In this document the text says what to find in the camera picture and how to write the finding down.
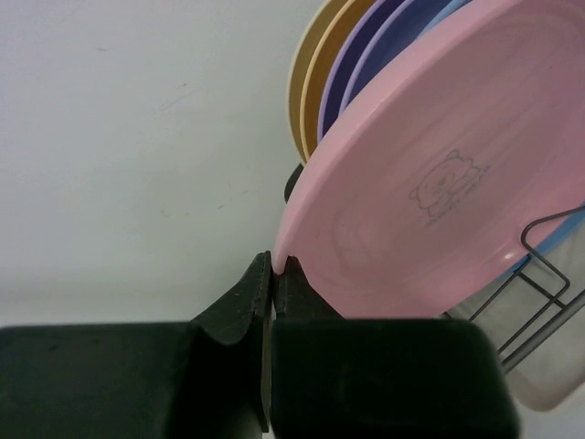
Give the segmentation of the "purple plate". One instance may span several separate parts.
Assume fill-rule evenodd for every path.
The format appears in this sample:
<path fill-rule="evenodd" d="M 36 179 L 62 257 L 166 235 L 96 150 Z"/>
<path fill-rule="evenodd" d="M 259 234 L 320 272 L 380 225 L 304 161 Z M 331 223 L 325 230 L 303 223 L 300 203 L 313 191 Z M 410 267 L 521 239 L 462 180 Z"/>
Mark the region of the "purple plate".
<path fill-rule="evenodd" d="M 367 44 L 344 92 L 339 114 L 360 91 L 400 52 L 467 1 L 404 1 L 381 25 Z"/>
<path fill-rule="evenodd" d="M 395 12 L 400 14 L 408 4 L 409 1 L 399 0 L 375 1 L 354 25 L 337 52 L 324 86 L 317 123 L 318 143 L 338 117 L 346 86 L 367 44 L 389 17 Z"/>

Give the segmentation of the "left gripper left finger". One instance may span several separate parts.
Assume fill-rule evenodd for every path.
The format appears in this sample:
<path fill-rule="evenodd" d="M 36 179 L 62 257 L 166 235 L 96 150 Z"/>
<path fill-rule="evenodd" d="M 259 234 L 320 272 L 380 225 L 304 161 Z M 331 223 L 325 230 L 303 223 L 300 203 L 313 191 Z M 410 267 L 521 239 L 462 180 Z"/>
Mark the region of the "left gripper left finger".
<path fill-rule="evenodd" d="M 185 322 L 1 331 L 4 438 L 260 438 L 272 272 L 256 255 Z"/>

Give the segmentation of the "pink plate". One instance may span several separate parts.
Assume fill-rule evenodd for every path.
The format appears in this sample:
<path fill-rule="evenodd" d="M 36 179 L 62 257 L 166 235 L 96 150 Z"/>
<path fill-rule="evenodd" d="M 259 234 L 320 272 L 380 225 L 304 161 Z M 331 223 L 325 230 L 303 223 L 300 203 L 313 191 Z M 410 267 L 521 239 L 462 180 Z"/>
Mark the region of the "pink plate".
<path fill-rule="evenodd" d="M 584 202 L 584 4 L 473 1 L 397 55 L 317 146 L 271 257 L 339 314 L 431 317 Z"/>

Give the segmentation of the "cream plate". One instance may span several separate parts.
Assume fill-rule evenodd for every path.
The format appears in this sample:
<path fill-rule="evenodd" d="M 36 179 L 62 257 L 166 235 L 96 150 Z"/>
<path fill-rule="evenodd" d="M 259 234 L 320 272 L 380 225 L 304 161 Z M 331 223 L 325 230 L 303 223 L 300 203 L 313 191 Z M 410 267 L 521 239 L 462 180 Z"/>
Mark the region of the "cream plate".
<path fill-rule="evenodd" d="M 301 141 L 300 108 L 304 79 L 316 46 L 344 3 L 344 1 L 325 1 L 322 4 L 303 32 L 292 59 L 287 82 L 287 115 L 292 140 L 303 164 L 306 162 L 306 158 Z"/>

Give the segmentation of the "orange plate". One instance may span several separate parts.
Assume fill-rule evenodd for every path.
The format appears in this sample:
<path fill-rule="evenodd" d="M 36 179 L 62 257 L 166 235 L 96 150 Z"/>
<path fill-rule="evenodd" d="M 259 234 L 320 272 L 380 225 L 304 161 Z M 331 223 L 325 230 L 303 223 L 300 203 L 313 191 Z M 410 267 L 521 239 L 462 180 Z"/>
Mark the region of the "orange plate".
<path fill-rule="evenodd" d="M 308 66 L 300 108 L 300 128 L 306 161 L 317 145 L 317 123 L 324 86 L 337 52 L 356 22 L 373 5 L 371 1 L 344 1 L 324 32 Z"/>

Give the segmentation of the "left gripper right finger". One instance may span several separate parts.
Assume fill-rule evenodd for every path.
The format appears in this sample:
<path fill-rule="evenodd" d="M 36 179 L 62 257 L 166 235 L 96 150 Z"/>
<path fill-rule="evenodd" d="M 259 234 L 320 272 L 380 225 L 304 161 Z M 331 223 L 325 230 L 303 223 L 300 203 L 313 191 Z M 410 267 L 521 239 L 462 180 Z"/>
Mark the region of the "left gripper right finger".
<path fill-rule="evenodd" d="M 346 319 L 295 258 L 271 330 L 278 438 L 517 438 L 521 421 L 495 347 L 453 319 Z"/>

